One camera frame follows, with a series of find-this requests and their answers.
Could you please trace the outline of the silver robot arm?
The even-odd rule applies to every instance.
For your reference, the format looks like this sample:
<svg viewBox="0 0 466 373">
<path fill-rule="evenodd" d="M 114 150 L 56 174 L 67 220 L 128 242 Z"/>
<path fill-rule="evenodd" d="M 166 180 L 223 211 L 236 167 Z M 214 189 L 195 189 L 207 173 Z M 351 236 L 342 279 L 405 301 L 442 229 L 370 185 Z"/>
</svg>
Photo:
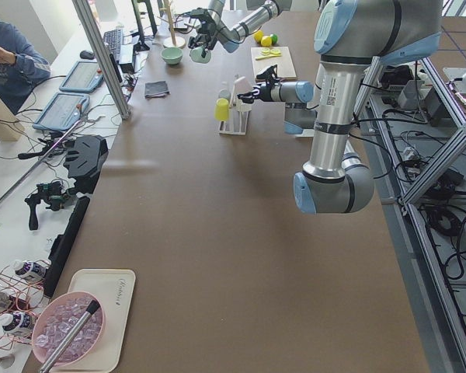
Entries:
<svg viewBox="0 0 466 373">
<path fill-rule="evenodd" d="M 417 61 L 440 42 L 441 1 L 330 1 L 314 38 L 321 93 L 309 160 L 294 175 L 294 199 L 306 214 L 351 213 L 374 193 L 370 170 L 348 137 L 363 73 L 382 64 Z"/>
<path fill-rule="evenodd" d="M 258 9 L 229 28 L 222 20 L 225 1 L 210 1 L 207 8 L 190 12 L 191 19 L 199 21 L 196 36 L 190 37 L 188 48 L 193 62 L 206 64 L 217 42 L 228 52 L 235 52 L 245 39 L 259 30 L 264 23 L 290 10 L 292 1 L 264 1 Z"/>
</svg>

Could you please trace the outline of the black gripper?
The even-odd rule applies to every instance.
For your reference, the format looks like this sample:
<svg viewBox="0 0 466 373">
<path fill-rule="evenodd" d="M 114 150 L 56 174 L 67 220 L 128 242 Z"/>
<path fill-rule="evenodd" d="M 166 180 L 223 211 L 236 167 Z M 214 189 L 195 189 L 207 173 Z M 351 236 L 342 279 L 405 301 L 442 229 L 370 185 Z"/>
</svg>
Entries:
<svg viewBox="0 0 466 373">
<path fill-rule="evenodd" d="M 256 74 L 256 81 L 261 82 L 245 93 L 238 93 L 236 97 L 243 103 L 254 103 L 256 99 L 263 102 L 281 102 L 281 81 L 278 79 L 277 65 L 270 65 Z"/>
<path fill-rule="evenodd" d="M 217 43 L 217 23 L 220 14 L 215 9 L 197 8 L 190 12 L 190 18 L 198 19 L 200 25 L 196 30 L 197 35 L 189 38 L 188 48 L 203 47 L 201 57 L 211 58 L 211 51 Z"/>
</svg>

